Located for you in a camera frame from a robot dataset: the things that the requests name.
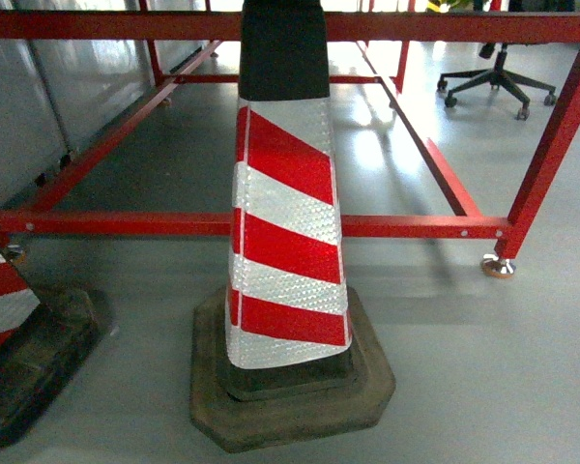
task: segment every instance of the black cone top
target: black cone top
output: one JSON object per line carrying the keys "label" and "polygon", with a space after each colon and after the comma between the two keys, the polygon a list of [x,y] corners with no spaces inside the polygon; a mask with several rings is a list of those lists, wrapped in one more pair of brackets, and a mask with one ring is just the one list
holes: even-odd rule
{"label": "black cone top", "polygon": [[329,94],[327,31],[319,0],[246,0],[239,96],[279,102]]}

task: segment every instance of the rubber cone base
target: rubber cone base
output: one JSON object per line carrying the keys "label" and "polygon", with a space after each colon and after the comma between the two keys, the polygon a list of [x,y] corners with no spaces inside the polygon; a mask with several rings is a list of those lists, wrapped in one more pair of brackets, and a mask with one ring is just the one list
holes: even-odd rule
{"label": "rubber cone base", "polygon": [[0,448],[29,428],[73,376],[99,335],[86,293],[37,294],[44,304],[0,347]]}
{"label": "rubber cone base", "polygon": [[228,452],[285,445],[376,425],[392,397],[395,380],[359,297],[351,288],[348,299],[353,326],[351,381],[343,375],[346,381],[333,383],[330,388],[303,392],[292,388],[286,395],[252,401],[240,401],[229,394],[219,375],[227,363],[225,289],[196,308],[190,394],[194,425]]}

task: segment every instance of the black rubber base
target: black rubber base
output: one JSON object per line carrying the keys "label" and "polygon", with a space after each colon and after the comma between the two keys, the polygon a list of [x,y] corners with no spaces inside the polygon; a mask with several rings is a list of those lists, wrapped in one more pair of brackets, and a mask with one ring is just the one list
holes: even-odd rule
{"label": "black rubber base", "polygon": [[239,401],[257,401],[347,387],[359,376],[353,350],[301,364],[270,369],[240,369],[223,353],[225,338],[219,341],[217,377],[225,390]]}
{"label": "black rubber base", "polygon": [[[352,374],[338,387],[272,399],[239,401],[219,378],[227,363],[221,289],[194,313],[191,355],[191,420],[228,452],[316,439],[376,425],[395,389],[395,380],[357,293],[348,289],[353,343]],[[275,379],[275,384],[283,384]]]}
{"label": "black rubber base", "polygon": [[0,347],[0,448],[26,432],[99,337],[85,292],[37,294],[43,304]]}

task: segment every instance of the chair base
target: chair base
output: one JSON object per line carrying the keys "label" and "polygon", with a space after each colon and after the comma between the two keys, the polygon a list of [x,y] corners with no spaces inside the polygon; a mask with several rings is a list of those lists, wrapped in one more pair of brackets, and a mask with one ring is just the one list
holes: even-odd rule
{"label": "chair base", "polygon": [[463,71],[463,72],[444,72],[438,81],[438,91],[445,92],[447,90],[447,78],[467,78],[470,79],[457,87],[450,89],[445,98],[445,106],[453,108],[457,104],[457,98],[453,95],[464,90],[478,87],[481,84],[489,83],[493,88],[505,88],[510,94],[516,97],[521,103],[522,107],[518,111],[516,119],[526,120],[530,115],[529,105],[531,99],[520,89],[519,85],[526,85],[536,89],[547,90],[543,103],[545,105],[553,105],[556,103],[557,97],[555,95],[556,87],[554,85],[546,84],[539,80],[531,79],[525,75],[518,74],[505,70],[505,60],[507,59],[507,45],[503,44],[501,51],[499,51],[493,69]]}

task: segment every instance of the traffic cone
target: traffic cone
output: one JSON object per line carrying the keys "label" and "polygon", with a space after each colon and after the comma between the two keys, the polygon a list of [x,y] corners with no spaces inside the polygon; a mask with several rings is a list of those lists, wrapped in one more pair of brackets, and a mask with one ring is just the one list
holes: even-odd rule
{"label": "traffic cone", "polygon": [[318,0],[245,1],[229,285],[191,358],[191,418],[231,452],[372,426],[393,393],[344,276],[328,66]]}
{"label": "traffic cone", "polygon": [[0,448],[58,393],[97,339],[83,292],[35,292],[0,253]]}

